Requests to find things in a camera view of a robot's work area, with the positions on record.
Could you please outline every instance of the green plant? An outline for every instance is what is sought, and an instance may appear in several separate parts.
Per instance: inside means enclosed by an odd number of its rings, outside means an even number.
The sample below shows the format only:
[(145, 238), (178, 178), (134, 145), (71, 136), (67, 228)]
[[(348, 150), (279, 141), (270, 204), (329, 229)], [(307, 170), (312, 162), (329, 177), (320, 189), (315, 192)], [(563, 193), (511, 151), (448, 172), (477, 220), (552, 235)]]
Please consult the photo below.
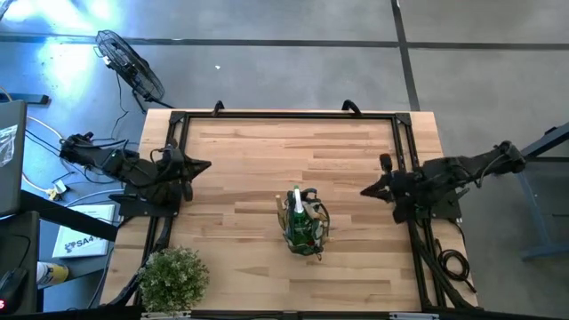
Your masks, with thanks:
[(204, 297), (208, 275), (197, 252), (190, 249), (154, 252), (139, 270), (142, 304), (148, 312), (189, 310)]

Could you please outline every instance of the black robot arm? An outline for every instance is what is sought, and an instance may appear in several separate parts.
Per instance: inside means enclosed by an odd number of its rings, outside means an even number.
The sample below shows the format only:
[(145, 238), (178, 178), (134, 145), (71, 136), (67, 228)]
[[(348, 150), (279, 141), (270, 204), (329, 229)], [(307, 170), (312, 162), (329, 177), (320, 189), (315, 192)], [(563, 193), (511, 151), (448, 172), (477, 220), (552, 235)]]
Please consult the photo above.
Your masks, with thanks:
[(141, 200), (155, 205), (176, 200), (172, 181), (184, 180), (187, 184), (187, 201), (191, 200), (191, 181), (212, 163), (191, 159), (172, 145), (153, 150), (162, 153), (160, 160), (141, 159), (138, 152), (126, 149), (127, 140), (95, 146), (93, 134), (75, 134), (61, 141), (60, 157), (88, 169), (97, 168), (110, 178), (122, 181), (137, 190)]
[[(381, 155), (381, 168), (385, 174), (364, 189), (361, 195), (395, 202), (393, 217), (401, 223), (412, 218), (409, 214), (417, 208), (432, 207), (456, 188), (465, 188), (471, 182), (480, 188), (486, 175), (521, 172), (525, 168), (525, 160), (511, 142), (503, 141), (478, 156), (428, 160), (413, 172), (391, 171), (389, 155)], [(467, 188), (463, 189), (456, 200), (467, 191)]]

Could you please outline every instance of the cable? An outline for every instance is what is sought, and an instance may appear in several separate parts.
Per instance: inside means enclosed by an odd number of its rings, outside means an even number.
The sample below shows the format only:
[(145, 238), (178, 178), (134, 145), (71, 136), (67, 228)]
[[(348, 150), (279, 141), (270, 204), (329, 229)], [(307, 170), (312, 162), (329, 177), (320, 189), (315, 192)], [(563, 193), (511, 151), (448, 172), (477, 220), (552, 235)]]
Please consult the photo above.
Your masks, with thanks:
[[(438, 239), (435, 240), (435, 244), (438, 247), (440, 253), (437, 256), (438, 264), (443, 269), (443, 272), (452, 280), (454, 281), (461, 281), (466, 283), (466, 285), (470, 288), (473, 293), (476, 293), (477, 290), (469, 281), (470, 275), (470, 264), (469, 261), (466, 260), (466, 257), (461, 252), (458, 252), (454, 249), (447, 249), (443, 251), (440, 241)], [(451, 258), (455, 258), (457, 261), (460, 262), (462, 271), (460, 273), (454, 273), (453, 271), (449, 270), (448, 268), (448, 260)]]
[(482, 187), (482, 180), (484, 179), (484, 174), (486, 173), (486, 171), (488, 170), (488, 168), (490, 168), (492, 166), (492, 164), (494, 164), (496, 161), (500, 160), (503, 156), (505, 156), (506, 154), (503, 153), (499, 156), (496, 156), (495, 159), (492, 160), (492, 162), (490, 162), (482, 171), (482, 174), (480, 175), (480, 180), (478, 181), (478, 183), (476, 181), (474, 181), (474, 183), (477, 185), (478, 188)]
[(164, 152), (164, 148), (156, 148), (156, 149), (152, 149), (150, 151), (150, 161), (152, 161), (153, 164), (156, 164), (156, 161), (154, 161), (154, 153), (155, 152)]
[(40, 187), (38, 187), (37, 185), (33, 184), (30, 180), (28, 180), (28, 177), (26, 177), (26, 174), (24, 174), (24, 172), (21, 173), (21, 178), (24, 179), (24, 181), (26, 181), (26, 183), (29, 184), (30, 187), (32, 187), (32, 188), (34, 188), (34, 189), (36, 189), (36, 190), (39, 190), (39, 191), (48, 193), (48, 190), (47, 190), (47, 189), (40, 188)]
[(60, 135), (60, 133), (57, 132), (55, 129), (53, 129), (51, 126), (49, 126), (49, 125), (47, 125), (47, 124), (44, 124), (43, 122), (41, 122), (41, 121), (35, 119), (35, 118), (32, 117), (32, 116), (27, 116), (27, 118), (30, 119), (30, 120), (36, 121), (37, 123), (41, 124), (42, 126), (44, 126), (45, 128), (47, 128), (48, 130), (50, 130), (51, 132), (55, 133), (55, 135), (57, 135), (60, 139), (63, 139), (63, 137)]
[[(91, 139), (91, 142), (94, 142), (94, 141), (109, 141), (109, 140), (116, 140), (116, 139), (115, 139), (115, 138), (98, 138), (98, 139)], [(140, 145), (139, 142), (133, 142), (133, 141), (129, 141), (127, 144), (135, 144), (135, 145), (137, 145), (137, 146)]]
[(49, 142), (43, 140), (42, 138), (36, 136), (33, 132), (31, 132), (30, 130), (26, 129), (26, 132), (31, 134), (34, 138), (42, 141), (44, 144), (46, 144), (47, 146), (53, 148), (53, 150), (57, 151), (57, 152), (61, 152), (61, 150), (59, 150), (58, 148), (54, 147), (53, 144), (50, 144)]
[(87, 177), (86, 172), (84, 172), (84, 171), (82, 171), (81, 169), (77, 168), (74, 164), (70, 163), (69, 161), (67, 161), (67, 160), (65, 160), (65, 159), (63, 159), (63, 158), (60, 158), (60, 161), (61, 161), (61, 165), (63, 165), (68, 171), (69, 171), (69, 168), (68, 168), (67, 166), (65, 166), (64, 162), (65, 162), (66, 164), (69, 164), (69, 165), (71, 166), (71, 168), (73, 168), (73, 170), (75, 170), (76, 172), (81, 173), (81, 175), (83, 175), (83, 176), (85, 177), (85, 179), (87, 180), (87, 181), (78, 181), (78, 182), (67, 183), (68, 186), (69, 186), (69, 185), (72, 185), (72, 184), (77, 184), (77, 183), (110, 184), (110, 183), (116, 182), (116, 180), (113, 180), (113, 181), (101, 181), (101, 182), (99, 182), (99, 181), (93, 181), (93, 180), (89, 179), (89, 177)]
[(58, 180), (62, 180), (63, 178), (65, 178), (65, 177), (67, 177), (67, 176), (69, 176), (69, 175), (71, 175), (71, 174), (75, 174), (75, 173), (74, 173), (74, 172), (67, 172), (67, 173), (65, 173), (64, 175), (61, 175), (61, 176), (59, 176), (59, 177), (53, 179), (53, 180), (52, 180), (52, 183), (55, 183), (55, 182), (57, 182)]
[(78, 202), (81, 201), (81, 200), (84, 200), (84, 199), (86, 199), (86, 198), (90, 198), (90, 197), (92, 197), (92, 196), (105, 195), (105, 194), (108, 194), (108, 193), (123, 192), (123, 191), (124, 191), (123, 189), (112, 189), (112, 190), (104, 190), (104, 191), (95, 192), (95, 193), (92, 193), (92, 194), (90, 194), (90, 195), (82, 196), (82, 197), (80, 197), (80, 198), (77, 198), (77, 199), (71, 201), (70, 203), (65, 204), (65, 207), (69, 207), (69, 206), (71, 206), (71, 205), (73, 205), (73, 204), (78, 203)]
[(91, 178), (89, 178), (89, 176), (87, 176), (87, 167), (85, 166), (84, 170), (83, 170), (83, 175), (85, 176), (85, 178), (87, 179), (87, 181), (91, 182), (91, 183), (97, 183), (97, 184), (109, 184), (109, 183), (115, 183), (116, 180), (111, 180), (111, 181), (93, 181), (91, 180)]
[(52, 153), (52, 155), (56, 156), (56, 157), (60, 157), (58, 154), (56, 154), (55, 152), (51, 151), (50, 149), (48, 149), (46, 146), (44, 146), (43, 144), (39, 143), (38, 141), (33, 140), (30, 136), (28, 136), (26, 134), (26, 138), (30, 139), (32, 142), (34, 142), (35, 144), (37, 144), (38, 146), (44, 148), (45, 150), (49, 151)]
[(119, 121), (121, 121), (121, 119), (123, 119), (129, 113), (129, 111), (124, 110), (123, 108), (123, 87), (121, 87), (121, 81), (118, 78), (118, 72), (116, 72), (116, 83), (118, 84), (118, 107), (120, 107), (124, 113), (122, 116), (118, 117), (115, 121), (115, 126), (113, 127), (113, 131), (110, 132), (110, 137), (112, 139), (114, 139), (115, 137), (115, 130), (116, 127), (118, 126)]
[(466, 244), (466, 237), (464, 236), (464, 231), (462, 231), (461, 226), (458, 223), (456, 223), (456, 220), (454, 219), (448, 219), (448, 221), (451, 222), (457, 229), (459, 229), (459, 232), (461, 233), (462, 236), (462, 242)]
[(8, 98), (8, 101), (13, 101), (12, 96), (10, 95), (10, 93), (8, 93), (8, 91), (6, 91), (5, 88), (3, 88), (2, 85), (0, 85), (0, 90), (2, 90), (4, 92), (4, 94), (6, 95), (6, 97)]
[(115, 248), (113, 247), (108, 252), (107, 262), (105, 262), (105, 270), (103, 271), (103, 275), (100, 277), (99, 284), (97, 284), (97, 289), (95, 289), (95, 293), (93, 294), (91, 301), (89, 301), (89, 305), (87, 305), (87, 308), (91, 308), (93, 302), (95, 301), (95, 298), (97, 298), (97, 295), (99, 295), (100, 288), (103, 285), (103, 281), (105, 280), (105, 277), (107, 276), (108, 263), (110, 262), (110, 257), (111, 257), (114, 250), (115, 250)]
[(28, 241), (28, 244), (26, 245), (26, 251), (24, 251), (24, 255), (21, 257), (20, 264), (18, 265), (18, 268), (21, 268), (21, 265), (24, 264), (24, 259), (26, 259), (26, 256), (28, 255), (29, 246), (31, 245), (32, 241), (29, 239), (29, 237), (24, 235), (6, 234), (6, 236), (16, 236)]
[(103, 147), (112, 147), (112, 146), (116, 146), (118, 144), (123, 144), (128, 140), (119, 140), (119, 141), (115, 141), (115, 142), (110, 142), (110, 143), (105, 143), (105, 144), (101, 144), (101, 145), (82, 145), (82, 144), (75, 144), (75, 147), (79, 147), (79, 148), (103, 148)]

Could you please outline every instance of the gray floor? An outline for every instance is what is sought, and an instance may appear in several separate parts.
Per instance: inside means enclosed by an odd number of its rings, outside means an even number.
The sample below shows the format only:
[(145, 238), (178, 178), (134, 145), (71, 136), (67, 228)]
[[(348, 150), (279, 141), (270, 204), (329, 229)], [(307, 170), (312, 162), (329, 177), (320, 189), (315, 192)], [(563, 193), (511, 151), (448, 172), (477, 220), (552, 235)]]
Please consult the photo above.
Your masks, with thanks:
[[(409, 41), (569, 40), (569, 2), (562, 0), (399, 2)], [(0, 21), (0, 33), (20, 35), (90, 36), (101, 28), (145, 38), (397, 40), (389, 0), (18, 0)], [(409, 110), (398, 49), (135, 49), (162, 80), (164, 100), (179, 108), (212, 108), (216, 100), (227, 108), (338, 108), (352, 99), (362, 109)], [(473, 155), (502, 140), (523, 147), (569, 121), (569, 51), (410, 50), (410, 58), (421, 110), (435, 112), (447, 155)], [(48, 108), (32, 107), (29, 113), (63, 135), (93, 131), (106, 137), (121, 114), (115, 75), (89, 44), (0, 43), (0, 84), (11, 92), (49, 94)], [(144, 117), (124, 83), (123, 105), (132, 112), (120, 136), (138, 140)], [(44, 133), (36, 124), (29, 129)], [(30, 179), (40, 185), (65, 172), (54, 156), (30, 143), (25, 161)], [(79, 183), (75, 191), (104, 188)], [(517, 180), (487, 179), (461, 207), (480, 305), (569, 317), (568, 257), (519, 258), (538, 240)], [(566, 226), (562, 219), (554, 224)], [(46, 309), (84, 307), (85, 300), (64, 297), (82, 292), (77, 296), (88, 301), (98, 276), (50, 289)]]

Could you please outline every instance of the wooden tabletop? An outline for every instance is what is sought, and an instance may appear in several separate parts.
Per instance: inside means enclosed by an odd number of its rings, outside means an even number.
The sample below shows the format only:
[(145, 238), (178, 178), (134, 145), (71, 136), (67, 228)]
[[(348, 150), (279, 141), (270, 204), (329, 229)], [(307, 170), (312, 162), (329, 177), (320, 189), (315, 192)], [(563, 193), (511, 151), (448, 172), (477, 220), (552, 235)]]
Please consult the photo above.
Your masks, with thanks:
[[(171, 112), (148, 112), (142, 157), (164, 146)], [(411, 115), (420, 161), (443, 156), (433, 113)], [(196, 309), (421, 309), (407, 226), (393, 222), (391, 204), (359, 195), (381, 175), (379, 154), (395, 154), (388, 121), (192, 119), (186, 152), (212, 161), (194, 179), (194, 201), (182, 204), (170, 242), (199, 250), (210, 270)], [(294, 185), (317, 188), (330, 212), (332, 240), (321, 261), (290, 253), (283, 239), (274, 197)], [(119, 230), (101, 303), (136, 272), (148, 221), (134, 218)], [(454, 225), (434, 221), (433, 230), (445, 249), (465, 253)], [(425, 275), (435, 301), (430, 272)], [(464, 283), (453, 284), (477, 304)]]

